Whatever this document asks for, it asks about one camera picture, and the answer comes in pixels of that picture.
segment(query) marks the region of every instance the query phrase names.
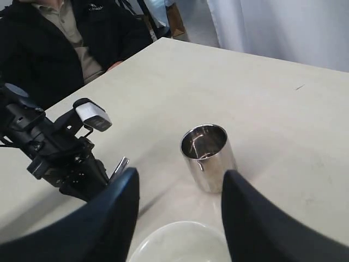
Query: metal cup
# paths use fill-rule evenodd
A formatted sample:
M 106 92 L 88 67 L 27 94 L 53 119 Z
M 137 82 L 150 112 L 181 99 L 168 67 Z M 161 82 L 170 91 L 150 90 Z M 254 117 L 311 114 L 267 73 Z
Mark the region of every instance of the metal cup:
M 187 132 L 180 149 L 194 180 L 205 192 L 222 192 L 225 172 L 237 170 L 227 133 L 215 124 L 204 124 Z

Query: white table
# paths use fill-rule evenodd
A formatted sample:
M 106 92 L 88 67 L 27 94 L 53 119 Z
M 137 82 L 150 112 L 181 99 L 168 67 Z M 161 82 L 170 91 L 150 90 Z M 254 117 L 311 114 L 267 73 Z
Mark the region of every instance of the white table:
M 227 130 L 240 172 L 262 194 L 349 245 L 348 73 L 161 39 L 51 108 L 48 117 L 56 119 L 81 97 L 104 107 L 114 122 L 91 136 L 95 156 L 109 171 L 127 156 L 140 173 L 140 217 L 131 252 L 175 221 L 222 230 L 220 196 L 196 187 L 179 150 L 182 135 L 202 123 Z M 2 240 L 83 204 L 36 181 L 21 152 L 0 154 Z M 42 218 L 44 212 L 49 214 Z M 6 227 L 9 223 L 19 229 Z M 21 228 L 23 223 L 29 229 Z

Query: jacket logo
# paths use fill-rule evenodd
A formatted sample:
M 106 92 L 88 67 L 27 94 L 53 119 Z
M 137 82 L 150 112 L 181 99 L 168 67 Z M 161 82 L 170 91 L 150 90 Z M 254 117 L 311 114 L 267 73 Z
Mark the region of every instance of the jacket logo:
M 100 5 L 99 7 L 95 4 L 89 4 L 89 11 L 99 11 L 103 9 L 103 5 Z

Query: person's hand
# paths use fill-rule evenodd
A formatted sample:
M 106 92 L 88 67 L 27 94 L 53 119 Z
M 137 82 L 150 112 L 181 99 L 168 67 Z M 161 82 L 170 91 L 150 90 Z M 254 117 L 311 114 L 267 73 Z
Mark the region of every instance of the person's hand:
M 111 67 L 108 68 L 107 72 L 110 71 L 111 69 L 113 69 L 114 67 L 117 67 L 118 65 L 120 65 L 123 61 L 119 61 L 116 62 L 115 64 L 113 64 Z

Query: khaki shirt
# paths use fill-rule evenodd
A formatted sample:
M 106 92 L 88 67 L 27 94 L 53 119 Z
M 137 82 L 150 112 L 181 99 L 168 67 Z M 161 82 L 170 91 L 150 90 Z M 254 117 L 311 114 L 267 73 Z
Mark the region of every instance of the khaki shirt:
M 100 64 L 89 54 L 88 47 L 83 44 L 81 34 L 76 27 L 70 0 L 64 0 L 59 10 L 40 4 L 33 4 L 33 6 L 40 11 L 44 18 L 57 26 L 72 44 L 81 62 L 85 85 L 104 73 Z

